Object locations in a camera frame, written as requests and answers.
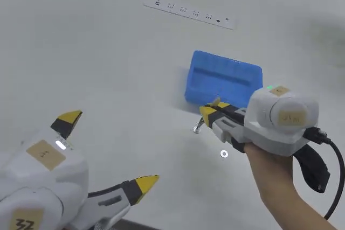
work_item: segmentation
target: white plastic housing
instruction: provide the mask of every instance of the white plastic housing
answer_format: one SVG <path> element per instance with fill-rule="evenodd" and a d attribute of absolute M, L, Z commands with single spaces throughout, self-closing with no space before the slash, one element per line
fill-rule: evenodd
<path fill-rule="evenodd" d="M 251 96 L 244 136 L 268 152 L 290 156 L 308 142 L 303 134 L 317 124 L 319 105 L 289 90 L 274 94 L 274 89 L 261 88 Z"/>
<path fill-rule="evenodd" d="M 55 230 L 63 213 L 58 197 L 45 188 L 20 189 L 0 204 L 1 229 Z"/>
<path fill-rule="evenodd" d="M 27 152 L 28 148 L 42 140 L 64 157 L 64 160 L 51 170 Z M 40 131 L 20 146 L 1 168 L 0 180 L 4 182 L 4 186 L 8 186 L 3 191 L 0 188 L 0 197 L 9 195 L 20 187 L 43 187 L 50 190 L 58 197 L 59 202 L 63 203 L 64 211 L 59 226 L 66 225 L 78 214 L 88 195 L 86 160 L 51 128 Z"/>

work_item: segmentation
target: white led light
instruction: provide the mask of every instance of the white led light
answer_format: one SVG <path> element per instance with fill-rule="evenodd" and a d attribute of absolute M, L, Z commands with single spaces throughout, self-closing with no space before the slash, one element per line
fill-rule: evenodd
<path fill-rule="evenodd" d="M 65 145 L 63 145 L 62 142 L 61 142 L 60 140 L 56 140 L 55 143 L 56 143 L 56 145 L 58 145 L 62 150 L 65 150 L 65 149 L 66 149 Z"/>

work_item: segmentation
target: metal screw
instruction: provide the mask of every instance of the metal screw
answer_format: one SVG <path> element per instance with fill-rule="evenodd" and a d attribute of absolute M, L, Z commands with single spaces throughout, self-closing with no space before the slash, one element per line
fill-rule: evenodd
<path fill-rule="evenodd" d="M 195 127 L 193 128 L 193 132 L 194 132 L 195 134 L 199 134 L 199 133 L 200 133 L 200 127 L 201 127 L 203 124 L 204 124 L 204 120 L 203 120 L 203 118 L 201 118 L 201 119 L 199 120 L 198 125 L 195 126 Z"/>

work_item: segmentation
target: printed number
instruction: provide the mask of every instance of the printed number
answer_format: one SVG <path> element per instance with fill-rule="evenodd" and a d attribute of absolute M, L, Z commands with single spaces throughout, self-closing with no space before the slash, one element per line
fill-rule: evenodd
<path fill-rule="evenodd" d="M 35 222 L 24 219 L 16 219 L 18 228 L 16 230 L 33 230 Z"/>

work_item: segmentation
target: black cable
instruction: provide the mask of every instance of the black cable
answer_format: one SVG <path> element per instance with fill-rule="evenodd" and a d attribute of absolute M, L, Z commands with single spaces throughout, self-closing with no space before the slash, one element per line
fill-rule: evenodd
<path fill-rule="evenodd" d="M 324 216 L 324 218 L 326 220 L 328 220 L 330 218 L 330 216 L 333 214 L 335 208 L 337 207 L 341 194 L 343 192 L 344 189 L 344 183 L 345 183 L 345 164 L 344 164 L 344 159 L 340 153 L 340 150 L 338 149 L 338 147 L 331 141 L 331 140 L 326 140 L 325 141 L 326 144 L 329 144 L 331 146 L 331 148 L 333 148 L 338 161 L 339 161 L 339 166 L 340 166 L 340 178 L 339 178 L 339 185 L 338 185 L 338 189 L 336 191 L 336 195 L 334 197 L 333 203 L 331 204 L 328 212 L 326 213 L 326 215 Z"/>

